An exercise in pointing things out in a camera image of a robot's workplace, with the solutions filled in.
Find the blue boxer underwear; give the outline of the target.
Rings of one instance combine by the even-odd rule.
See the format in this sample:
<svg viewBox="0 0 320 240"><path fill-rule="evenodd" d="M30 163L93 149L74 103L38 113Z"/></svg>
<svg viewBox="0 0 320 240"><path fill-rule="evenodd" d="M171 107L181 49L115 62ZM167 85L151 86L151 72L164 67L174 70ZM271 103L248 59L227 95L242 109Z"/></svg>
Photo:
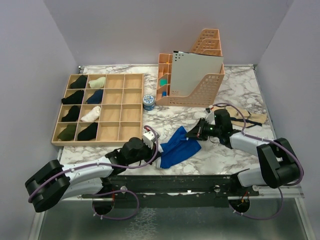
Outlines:
<svg viewBox="0 0 320 240"><path fill-rule="evenodd" d="M186 129L180 126L166 143L159 145L161 156L156 160L158 169L169 169L198 153L201 145L197 140L186 137Z"/></svg>

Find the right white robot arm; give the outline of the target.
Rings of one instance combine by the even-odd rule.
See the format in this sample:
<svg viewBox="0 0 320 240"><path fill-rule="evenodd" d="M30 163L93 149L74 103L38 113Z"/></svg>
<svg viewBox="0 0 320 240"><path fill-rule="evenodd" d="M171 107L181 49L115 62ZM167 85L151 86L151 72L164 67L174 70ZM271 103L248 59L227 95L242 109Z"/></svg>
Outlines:
<svg viewBox="0 0 320 240"><path fill-rule="evenodd" d="M276 189L302 177L302 168L295 159L290 143L285 138L276 140L250 137L233 128L232 120L226 109L216 109L185 134L186 138L206 141L210 137L219 139L219 143L229 149L237 149L258 158L259 167L247 169L234 175L229 189L240 196L248 187L268 186Z"/></svg>

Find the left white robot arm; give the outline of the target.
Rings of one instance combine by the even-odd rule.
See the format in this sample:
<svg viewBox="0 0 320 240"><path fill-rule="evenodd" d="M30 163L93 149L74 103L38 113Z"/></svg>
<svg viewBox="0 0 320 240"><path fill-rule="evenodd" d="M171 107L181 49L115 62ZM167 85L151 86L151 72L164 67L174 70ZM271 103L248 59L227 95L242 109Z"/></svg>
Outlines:
<svg viewBox="0 0 320 240"><path fill-rule="evenodd" d="M57 159L51 160L25 182L28 202L37 213L41 213L67 197L94 193L101 198L106 197L111 186L102 178L133 169L132 164L136 162L151 164L161 156L162 151L158 140L145 143L140 138L132 137L121 148L90 162L61 164ZM97 181L93 189L85 187L94 180Z"/></svg>

